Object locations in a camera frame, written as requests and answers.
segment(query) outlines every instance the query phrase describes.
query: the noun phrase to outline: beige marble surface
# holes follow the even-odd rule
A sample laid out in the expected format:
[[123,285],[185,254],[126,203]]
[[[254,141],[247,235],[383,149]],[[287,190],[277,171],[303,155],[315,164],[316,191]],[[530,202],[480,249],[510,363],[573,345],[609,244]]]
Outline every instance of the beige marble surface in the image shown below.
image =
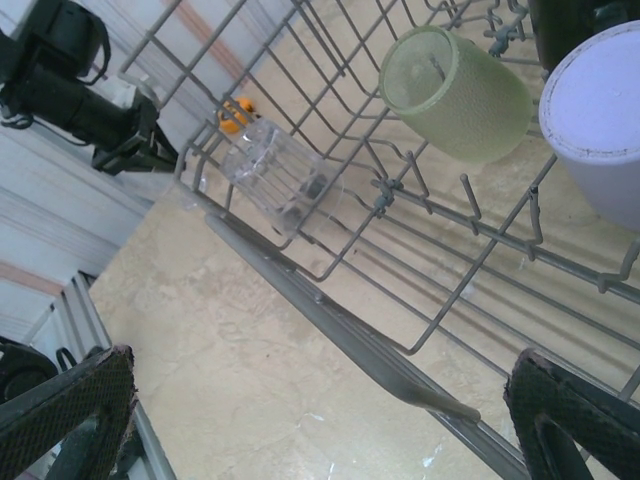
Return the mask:
[[426,412],[377,387],[174,195],[91,291],[136,355],[180,479],[492,478]]
[[[362,32],[379,15],[376,8],[344,3]],[[424,21],[426,12],[418,8],[422,2],[408,3],[414,12],[421,12],[416,21]],[[491,3],[474,4],[471,13],[484,13]],[[317,0],[314,5],[341,48],[350,51],[357,39],[336,3]],[[390,18],[398,33],[409,28],[400,2]],[[458,33],[486,48],[490,40],[482,35],[485,27],[483,22],[471,23]],[[309,29],[298,21],[293,30],[322,71],[331,76],[335,68]],[[392,41],[383,24],[367,43],[380,60]],[[274,52],[311,98],[326,84],[291,35],[282,39]],[[535,58],[531,42],[514,42],[509,52]],[[377,75],[363,52],[351,65],[366,88],[375,88]],[[539,70],[513,68],[533,94],[539,94]],[[273,59],[263,62],[257,78],[292,119],[300,118],[307,100],[282,75]],[[335,135],[319,115],[332,128],[341,130],[350,117],[337,95],[353,110],[365,99],[350,75],[335,85],[335,91],[327,93],[318,111],[302,126],[303,133],[321,150],[332,144]],[[256,101],[260,113],[288,125],[255,83],[249,82],[244,89]],[[382,103],[376,99],[365,113],[377,114],[381,109]],[[358,120],[349,134],[357,138],[370,124],[371,120]],[[401,151],[415,149],[421,143],[397,121],[382,122],[374,136],[392,141]],[[332,155],[344,158],[354,145],[353,140],[344,139]],[[390,175],[402,168],[403,161],[390,149],[379,145],[374,149]],[[220,159],[223,153],[216,151],[214,156]],[[483,209],[483,220],[499,226],[550,153],[544,141],[528,137],[508,157],[489,165],[464,165],[432,147],[422,154],[419,163],[434,200],[470,213],[458,180],[461,173],[468,173]],[[365,149],[358,152],[356,161],[374,165]],[[213,169],[207,170],[207,176],[207,194],[221,201],[226,191],[224,179]],[[350,166],[344,184],[371,202],[379,194],[370,185],[371,178],[368,170]],[[418,191],[412,174],[404,182],[408,189]],[[634,234],[595,214],[562,165],[552,169],[540,192],[545,247],[599,271],[615,270]],[[158,202],[91,291],[113,341],[133,346],[140,399],[178,478],[493,477],[428,414],[401,404],[358,371],[206,227],[202,210],[185,211],[182,205],[176,191]],[[281,241],[246,199],[234,196],[232,210],[267,237]],[[526,210],[509,233],[532,237]],[[389,214],[472,257],[487,243],[484,237],[473,237],[466,227],[429,217],[402,200],[394,203]],[[366,211],[344,195],[335,215],[355,229]],[[334,251],[349,238],[332,225],[323,225],[314,233]],[[349,250],[346,260],[427,317],[437,314],[448,295],[444,289],[455,288],[469,268],[468,263],[387,220],[375,220],[364,238],[413,270],[385,260],[362,241]],[[319,248],[299,239],[286,253],[316,274],[331,262]],[[637,308],[629,302],[599,295],[593,286],[540,262],[531,263],[505,246],[498,246],[486,263],[640,341]],[[425,281],[424,275],[432,282]],[[636,286],[640,283],[636,273],[630,282]],[[407,346],[425,329],[424,320],[410,308],[400,307],[343,266],[321,288]],[[483,419],[514,444],[513,428],[502,401],[504,373],[528,342],[499,327],[492,318],[524,332],[531,341],[557,352],[617,390],[640,363],[638,351],[485,272],[475,277],[463,297],[467,303],[454,306],[442,328],[412,357],[412,362],[459,400],[480,410]],[[479,356],[493,362],[502,374],[479,361]]]

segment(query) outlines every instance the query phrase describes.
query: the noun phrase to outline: black textured pad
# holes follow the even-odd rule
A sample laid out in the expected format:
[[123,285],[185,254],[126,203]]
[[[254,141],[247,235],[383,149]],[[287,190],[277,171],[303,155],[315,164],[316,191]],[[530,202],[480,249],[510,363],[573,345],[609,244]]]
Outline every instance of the black textured pad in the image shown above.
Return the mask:
[[0,480],[64,438],[48,480],[108,478],[134,406],[132,368],[131,349],[114,347],[0,405]]
[[520,355],[505,401],[533,479],[592,478],[574,441],[618,478],[640,478],[635,408],[532,350]]

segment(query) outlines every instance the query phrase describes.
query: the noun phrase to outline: rack tine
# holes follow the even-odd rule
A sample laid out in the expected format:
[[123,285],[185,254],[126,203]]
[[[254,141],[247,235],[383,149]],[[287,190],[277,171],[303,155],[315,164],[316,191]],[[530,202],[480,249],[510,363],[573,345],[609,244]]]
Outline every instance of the rack tine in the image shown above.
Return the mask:
[[540,245],[544,241],[542,236],[542,227],[540,226],[540,206],[538,205],[538,185],[531,185],[529,187],[529,217],[531,218],[531,228],[533,229],[533,240],[526,242],[527,256],[529,260],[533,262],[536,259],[536,254],[533,251],[533,246]]
[[[423,200],[426,200],[427,198],[429,198],[429,195],[430,195],[429,188],[427,188],[427,184],[424,181],[424,178],[422,177],[422,173],[420,172],[420,169],[418,168],[415,155],[411,150],[407,150],[407,152],[404,154],[404,158],[407,161],[407,163],[411,165],[411,169],[413,170],[413,173],[415,174],[416,179],[418,180],[418,184],[420,185],[420,189],[422,190],[422,198]],[[429,205],[428,202],[423,202],[423,203],[424,203],[424,208],[427,209],[427,213],[431,215],[433,213],[433,209],[431,208],[431,205]]]
[[480,205],[478,205],[478,201],[476,200],[476,195],[473,193],[473,188],[471,187],[471,182],[469,181],[469,176],[466,173],[460,175],[460,181],[462,182],[462,186],[464,187],[464,191],[467,194],[467,199],[469,200],[469,205],[471,205],[471,210],[473,210],[473,217],[469,216],[469,227],[473,234],[477,237],[478,226],[476,225],[476,221],[482,218],[482,212],[480,211]]
[[631,268],[638,259],[638,255],[640,255],[640,237],[636,238],[631,242],[631,245],[629,245],[629,249],[622,260],[618,273],[601,273],[598,275],[598,292],[606,293],[612,283],[628,280],[631,274]]
[[369,140],[368,139],[364,140],[363,145],[364,145],[364,148],[367,150],[367,152],[369,152],[369,155],[371,155],[371,158],[373,159],[373,163],[375,163],[376,167],[378,167],[379,169],[378,171],[380,172],[380,175],[382,175],[382,178],[384,180],[388,179],[389,174],[387,173],[387,170],[384,168],[384,165],[382,165],[382,162],[380,161],[380,157],[378,157],[378,154],[375,152],[375,150],[371,146],[371,143],[369,142]]

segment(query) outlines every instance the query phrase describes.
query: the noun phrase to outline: rack handle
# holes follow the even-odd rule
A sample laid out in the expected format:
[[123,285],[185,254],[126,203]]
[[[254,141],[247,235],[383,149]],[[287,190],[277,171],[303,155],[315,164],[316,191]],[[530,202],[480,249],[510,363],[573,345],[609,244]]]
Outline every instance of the rack handle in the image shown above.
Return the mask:
[[233,250],[296,307],[347,357],[396,398],[433,412],[477,423],[480,412],[430,388],[395,349],[364,326],[308,279],[290,268],[269,240],[254,232],[243,236],[246,224],[231,213],[207,214],[205,221]]

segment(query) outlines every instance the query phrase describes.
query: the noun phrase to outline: clear plastic cup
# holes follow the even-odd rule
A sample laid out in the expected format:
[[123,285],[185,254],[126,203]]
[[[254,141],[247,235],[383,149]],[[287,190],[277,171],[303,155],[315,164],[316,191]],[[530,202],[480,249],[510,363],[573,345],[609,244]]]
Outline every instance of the clear plastic cup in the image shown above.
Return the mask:
[[320,155],[266,118],[250,124],[225,156],[222,174],[267,217],[279,234],[315,233],[340,204],[344,190]]

